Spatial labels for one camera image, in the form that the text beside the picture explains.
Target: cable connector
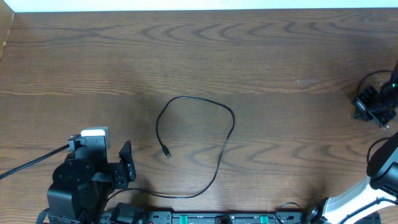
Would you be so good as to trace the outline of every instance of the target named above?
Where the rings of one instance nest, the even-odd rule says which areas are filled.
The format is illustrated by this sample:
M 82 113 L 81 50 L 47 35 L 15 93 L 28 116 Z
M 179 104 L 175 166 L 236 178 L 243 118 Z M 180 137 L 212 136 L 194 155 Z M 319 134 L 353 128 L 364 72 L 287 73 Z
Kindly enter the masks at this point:
M 171 158 L 172 155 L 169 152 L 169 149 L 167 149 L 167 147 L 165 145 L 162 144 L 162 151 L 164 152 L 164 154 L 167 156 L 167 158 Z

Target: wooden edge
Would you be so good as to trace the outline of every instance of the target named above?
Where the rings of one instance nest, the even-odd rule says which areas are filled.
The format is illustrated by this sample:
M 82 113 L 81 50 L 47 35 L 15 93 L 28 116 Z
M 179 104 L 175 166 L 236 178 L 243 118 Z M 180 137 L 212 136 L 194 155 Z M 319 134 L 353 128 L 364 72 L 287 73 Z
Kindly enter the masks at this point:
M 10 28 L 13 20 L 14 12 L 3 0 L 0 0 L 0 59 L 6 46 L 7 37 L 10 33 Z

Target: black wire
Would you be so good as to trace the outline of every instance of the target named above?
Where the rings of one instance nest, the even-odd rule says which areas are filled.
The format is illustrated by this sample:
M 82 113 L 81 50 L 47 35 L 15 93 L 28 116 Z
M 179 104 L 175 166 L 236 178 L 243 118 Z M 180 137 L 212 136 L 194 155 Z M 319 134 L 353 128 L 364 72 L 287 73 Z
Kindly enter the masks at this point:
M 197 196 L 203 194 L 203 193 L 204 193 L 207 189 L 209 189 L 209 187 L 212 185 L 212 183 L 213 183 L 214 180 L 216 179 L 216 176 L 217 176 L 217 173 L 218 173 L 218 169 L 220 168 L 220 162 L 221 162 L 221 158 L 222 158 L 222 156 L 223 156 L 223 152 L 224 152 L 226 143 L 228 142 L 229 136 L 231 135 L 231 133 L 232 133 L 234 127 L 235 127 L 235 114 L 234 114 L 234 111 L 233 111 L 231 108 L 229 108 L 228 106 L 226 106 L 226 105 L 224 105 L 224 104 L 222 104 L 222 103 L 218 103 L 218 102 L 215 102 L 215 101 L 212 101 L 212 100 L 208 100 L 208 99 L 204 99 L 204 98 L 193 97 L 193 96 L 177 96 L 177 97 L 175 97 L 175 98 L 172 98 L 172 99 L 166 104 L 166 106 L 164 107 L 164 109 L 162 110 L 162 112 L 160 112 L 160 115 L 157 117 L 157 120 L 156 120 L 156 135 L 157 135 L 157 139 L 159 140 L 159 143 L 160 143 L 160 145 L 161 145 L 162 147 L 164 146 L 164 144 L 163 144 L 162 141 L 160 140 L 159 133 L 158 133 L 158 130 L 157 130 L 157 126 L 158 126 L 158 123 L 159 123 L 159 119 L 160 119 L 160 117 L 163 115 L 163 113 L 164 113 L 164 111 L 166 110 L 167 106 L 168 106 L 173 100 L 176 100 L 176 99 L 203 100 L 203 101 L 205 101 L 205 102 L 209 102 L 209 103 L 216 104 L 216 105 L 218 105 L 218 106 L 222 106 L 223 108 L 227 109 L 227 110 L 231 113 L 232 120 L 233 120 L 232 128 L 231 128 L 231 130 L 229 131 L 229 133 L 228 133 L 228 135 L 227 135 L 227 137 L 226 137 L 226 139 L 225 139 L 225 142 L 224 142 L 223 147 L 221 148 L 220 156 L 218 156 L 218 162 L 217 162 L 216 172 L 214 173 L 214 176 L 213 176 L 212 180 L 210 181 L 210 183 L 209 183 L 203 190 L 201 190 L 199 193 L 194 194 L 194 195 L 191 195 L 191 196 L 167 196 L 167 195 L 161 195 L 161 194 L 157 194 L 157 193 L 151 192 L 150 190 L 140 189 L 140 188 L 133 187 L 133 188 L 128 188 L 128 189 L 123 189 L 123 190 L 120 190 L 120 191 L 118 191 L 118 192 L 112 194 L 112 196 L 110 196 L 110 197 L 107 199 L 106 203 L 107 203 L 109 200 L 111 200 L 111 198 L 115 197 L 117 194 L 120 194 L 121 192 L 125 192 L 125 191 L 127 191 L 127 190 L 138 190 L 138 191 L 141 191 L 141 192 L 144 192 L 144 193 L 153 195 L 153 196 L 155 196 L 155 197 L 161 197 L 161 198 L 171 198 L 171 199 L 188 199 L 188 198 L 194 198 L 194 197 L 197 197 Z
M 282 220 L 280 220 L 280 218 L 278 217 L 277 213 L 279 212 L 279 210 L 280 210 L 281 208 L 285 207 L 286 205 L 296 205 L 298 208 L 300 208 L 300 210 L 301 210 L 301 212 L 302 212 L 302 215 L 303 215 L 303 213 L 304 213 L 303 209 L 302 209 L 297 203 L 295 203 L 295 202 L 285 202 L 285 203 L 283 203 L 281 206 L 279 206 L 279 208 L 278 208 L 278 209 L 276 210 L 276 212 L 275 212 L 276 220 L 278 220 L 278 222 L 279 222 L 280 224 L 283 224 L 283 223 L 282 223 Z M 302 219 L 303 219 L 303 216 L 300 217 L 300 221 L 299 221 L 298 223 L 296 223 L 296 224 L 300 224 L 300 223 L 302 222 Z
M 356 94 L 357 94 L 357 95 L 359 94 L 359 91 L 360 91 L 360 89 L 361 89 L 361 85 L 363 84 L 363 82 L 365 82 L 365 80 L 366 80 L 367 78 L 369 78 L 370 76 L 372 76 L 372 75 L 374 75 L 374 74 L 383 73 L 383 72 L 390 72 L 390 73 L 393 73 L 394 71 L 392 71 L 392 70 L 379 70 L 379 71 L 375 71 L 375 72 L 372 72 L 372 73 L 367 74 L 367 75 L 366 75 L 365 77 L 363 77 L 362 80 L 359 82 L 358 87 L 356 88 Z
M 381 142 L 381 141 L 388 140 L 389 138 L 391 138 L 391 137 L 380 138 L 379 140 L 375 141 L 375 142 L 371 145 L 371 147 L 369 147 L 368 154 L 367 154 L 367 156 L 366 156 L 366 161 L 367 161 L 368 163 L 369 163 L 369 161 L 370 161 L 370 155 L 371 155 L 371 150 L 372 150 L 372 148 L 373 148 L 377 143 L 379 143 L 379 142 Z
M 10 171 L 8 171 L 8 172 L 5 172 L 5 173 L 1 174 L 1 175 L 0 175 L 0 180 L 3 179 L 3 178 L 5 178 L 5 177 L 7 177 L 8 175 L 11 175 L 11 174 L 13 174 L 13 173 L 15 173 L 15 172 L 18 172 L 18 171 L 22 170 L 22 169 L 28 168 L 28 167 L 30 167 L 30 166 L 32 166 L 32 165 L 34 165 L 34 164 L 36 164 L 36 163 L 38 163 L 38 162 L 40 162 L 40 161 L 43 161 L 43 160 L 45 160 L 46 158 L 48 158 L 48 157 L 50 157 L 50 156 L 52 156 L 52 155 L 54 155 L 54 154 L 56 154 L 56 153 L 58 153 L 58 152 L 64 150 L 64 149 L 67 149 L 67 148 L 69 148 L 69 145 L 68 145 L 68 144 L 66 144 L 66 145 L 62 146 L 61 148 L 58 148 L 58 149 L 56 149 L 56 150 L 54 150 L 54 151 L 52 151 L 52 152 L 50 152 L 50 153 L 47 153 L 46 155 L 44 155 L 44 156 L 42 156 L 42 157 L 39 157 L 39 158 L 37 158 L 37 159 L 35 159 L 35 160 L 33 160 L 33 161 L 30 161 L 30 162 L 28 162 L 28 163 L 26 163 L 26 164 L 24 164 L 24 165 L 22 165 L 22 166 L 13 168 L 12 170 L 10 170 Z
M 366 209 L 372 207 L 373 205 L 378 205 L 378 204 L 380 204 L 380 202 L 390 202 L 390 203 L 393 203 L 394 205 L 398 205 L 398 202 L 397 202 L 397 201 L 390 200 L 390 199 L 387 199 L 387 198 L 377 198 L 375 201 L 373 201 L 373 202 L 371 202 L 371 203 L 369 203 L 369 204 L 363 206 L 362 208 L 358 209 L 357 211 L 355 211 L 355 212 L 353 212 L 353 213 L 347 215 L 347 216 L 340 222 L 340 224 L 344 224 L 344 222 L 347 222 L 347 220 L 349 220 L 351 217 L 353 217 L 353 216 L 355 216 L 355 215 L 361 213 L 362 211 L 364 211 L 364 210 L 366 210 Z

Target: wooden tabletop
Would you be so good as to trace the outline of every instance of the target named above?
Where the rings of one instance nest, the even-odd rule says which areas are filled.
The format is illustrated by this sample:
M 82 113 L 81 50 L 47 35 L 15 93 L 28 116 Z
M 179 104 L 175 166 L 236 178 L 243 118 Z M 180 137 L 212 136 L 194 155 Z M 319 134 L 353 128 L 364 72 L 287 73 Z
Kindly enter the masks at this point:
M 17 14 L 0 62 L 0 172 L 66 144 L 71 134 L 108 126 L 110 162 L 132 141 L 142 187 L 113 198 L 175 211 L 304 208 L 366 175 L 366 153 L 389 136 L 353 119 L 351 99 L 367 73 L 398 59 L 398 9 L 322 9 Z M 379 86 L 388 74 L 370 78 Z M 61 152 L 0 181 L 1 223 L 34 223 L 48 207 Z M 396 208 L 381 211 L 395 223 Z

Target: white backdrop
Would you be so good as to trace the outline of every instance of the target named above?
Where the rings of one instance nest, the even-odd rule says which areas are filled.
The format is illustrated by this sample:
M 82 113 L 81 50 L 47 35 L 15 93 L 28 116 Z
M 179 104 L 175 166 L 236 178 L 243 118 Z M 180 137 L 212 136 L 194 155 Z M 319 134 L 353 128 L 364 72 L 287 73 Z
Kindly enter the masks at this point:
M 14 12 L 398 7 L 398 0 L 5 0 Z

